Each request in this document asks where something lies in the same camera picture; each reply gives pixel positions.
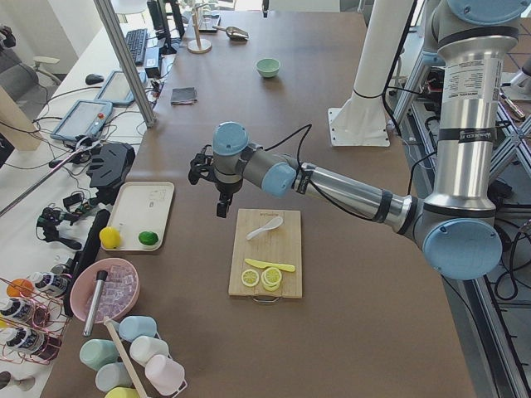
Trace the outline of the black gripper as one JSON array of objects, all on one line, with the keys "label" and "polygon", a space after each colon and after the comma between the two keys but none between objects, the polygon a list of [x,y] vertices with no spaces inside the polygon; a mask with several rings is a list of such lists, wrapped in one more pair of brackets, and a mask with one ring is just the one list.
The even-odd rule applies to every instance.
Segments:
[{"label": "black gripper", "polygon": [[241,189],[241,182],[226,183],[218,181],[215,183],[215,186],[220,192],[217,203],[217,216],[224,218],[229,212],[233,195]]}]

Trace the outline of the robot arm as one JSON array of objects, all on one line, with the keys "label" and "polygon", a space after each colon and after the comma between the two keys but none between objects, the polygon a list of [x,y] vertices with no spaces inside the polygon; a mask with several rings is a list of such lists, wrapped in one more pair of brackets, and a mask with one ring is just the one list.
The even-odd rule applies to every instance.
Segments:
[{"label": "robot arm", "polygon": [[389,133],[387,83],[407,37],[415,4],[377,1],[353,88],[328,111],[325,137],[336,162],[307,162],[254,143],[239,123],[214,131],[209,175],[226,215],[236,192],[252,184],[282,197],[311,195],[362,221],[389,226],[451,279],[477,279],[499,263],[502,243],[488,198],[497,132],[499,86],[506,54],[517,45],[525,1],[430,1],[421,58],[445,72],[436,148],[435,185],[426,198],[407,191],[402,140]]}]

